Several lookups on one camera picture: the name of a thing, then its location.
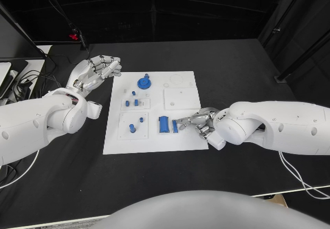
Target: blue object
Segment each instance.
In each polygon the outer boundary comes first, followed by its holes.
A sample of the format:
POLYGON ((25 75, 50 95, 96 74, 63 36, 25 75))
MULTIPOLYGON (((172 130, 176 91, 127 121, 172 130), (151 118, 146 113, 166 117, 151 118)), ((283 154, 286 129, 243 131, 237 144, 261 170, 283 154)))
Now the blue object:
POLYGON ((178 133, 178 121, 172 120, 172 124, 174 124, 174 132, 178 133))
POLYGON ((139 86, 143 90, 146 90, 146 89, 151 88, 151 86, 152 86, 152 81, 151 81, 151 75, 149 75, 149 74, 146 74, 146 75, 145 75, 145 78, 142 78, 142 79, 138 81, 138 86, 139 86))
POLYGON ((161 133, 169 133, 171 129, 169 129, 169 117, 168 116, 162 116, 161 117, 161 133))
POLYGON ((135 128, 133 124, 130 124, 130 131, 132 131, 132 133, 136 133, 136 128, 135 128))

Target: black tabletop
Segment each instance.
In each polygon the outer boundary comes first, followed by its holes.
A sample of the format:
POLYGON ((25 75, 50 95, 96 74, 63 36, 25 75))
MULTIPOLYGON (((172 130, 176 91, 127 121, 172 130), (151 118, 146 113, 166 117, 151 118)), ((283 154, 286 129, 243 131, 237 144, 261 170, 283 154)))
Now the black tabletop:
MULTIPOLYGON (((123 72, 194 71, 202 107, 225 109, 238 101, 295 101, 259 40, 151 42, 91 45, 91 57, 122 58, 123 72)), ((80 45, 57 45, 51 54, 73 62, 87 58, 80 45)), ((74 65, 53 57, 55 76, 67 84, 74 65)), ((48 81, 47 90, 57 84, 48 81)), ((0 228, 114 213, 158 195, 221 190, 247 195, 302 188, 279 153, 253 143, 210 150, 103 155, 113 79, 89 95, 104 108, 81 130, 41 150, 25 177, 0 193, 0 228)), ((35 154, 24 159, 22 173, 35 154)), ((312 185, 330 184, 330 157, 286 154, 312 185)))

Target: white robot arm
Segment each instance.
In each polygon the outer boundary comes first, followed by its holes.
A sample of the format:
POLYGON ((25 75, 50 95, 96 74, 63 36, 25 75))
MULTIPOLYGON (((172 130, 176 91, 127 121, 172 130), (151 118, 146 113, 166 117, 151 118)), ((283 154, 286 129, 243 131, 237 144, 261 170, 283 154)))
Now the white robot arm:
POLYGON ((223 111, 201 109, 178 123, 182 129, 195 124, 201 137, 218 150, 227 142, 253 142, 293 154, 330 154, 330 109, 316 104, 238 102, 223 111))
POLYGON ((76 133, 87 117, 99 118, 103 106, 86 97, 106 78, 122 75, 120 70, 117 57, 84 60, 73 70, 67 88, 0 107, 0 166, 25 158, 57 137, 76 133))

